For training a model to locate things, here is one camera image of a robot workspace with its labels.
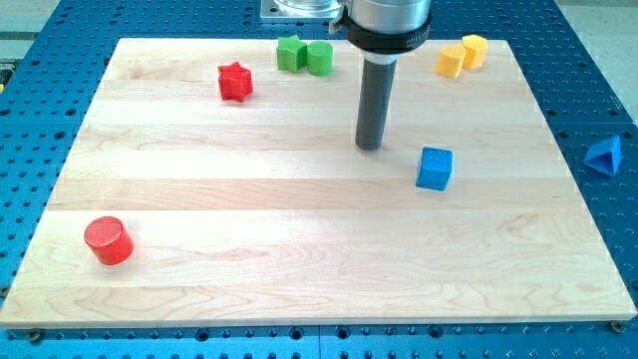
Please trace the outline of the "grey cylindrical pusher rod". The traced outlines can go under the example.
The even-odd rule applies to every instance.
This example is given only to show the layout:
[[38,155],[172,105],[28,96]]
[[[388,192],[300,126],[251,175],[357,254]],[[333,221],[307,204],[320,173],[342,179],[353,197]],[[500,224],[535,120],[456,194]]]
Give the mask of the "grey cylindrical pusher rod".
[[396,63],[365,60],[355,133],[357,147],[376,151],[382,144]]

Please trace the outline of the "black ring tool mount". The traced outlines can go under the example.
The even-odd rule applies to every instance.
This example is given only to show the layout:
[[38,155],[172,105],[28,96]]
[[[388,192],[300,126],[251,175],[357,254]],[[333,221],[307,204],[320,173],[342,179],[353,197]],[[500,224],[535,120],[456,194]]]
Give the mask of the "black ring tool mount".
[[409,32],[384,34],[365,29],[349,16],[344,18],[347,40],[362,51],[376,55],[402,55],[421,47],[428,39],[432,24],[429,14],[425,23]]

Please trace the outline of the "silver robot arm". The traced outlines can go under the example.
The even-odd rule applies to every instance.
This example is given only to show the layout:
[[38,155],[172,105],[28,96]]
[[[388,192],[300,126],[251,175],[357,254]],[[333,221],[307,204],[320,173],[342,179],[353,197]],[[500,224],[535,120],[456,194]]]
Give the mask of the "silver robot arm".
[[355,144],[380,148],[399,57],[425,44],[432,23],[430,0],[347,0],[329,32],[346,32],[364,56]]

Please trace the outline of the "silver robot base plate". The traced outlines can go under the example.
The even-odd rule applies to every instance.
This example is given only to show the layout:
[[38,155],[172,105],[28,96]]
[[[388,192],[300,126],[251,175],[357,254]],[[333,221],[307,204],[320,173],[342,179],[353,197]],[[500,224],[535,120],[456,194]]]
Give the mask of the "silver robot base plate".
[[338,0],[260,0],[260,18],[269,22],[310,21],[334,17]]

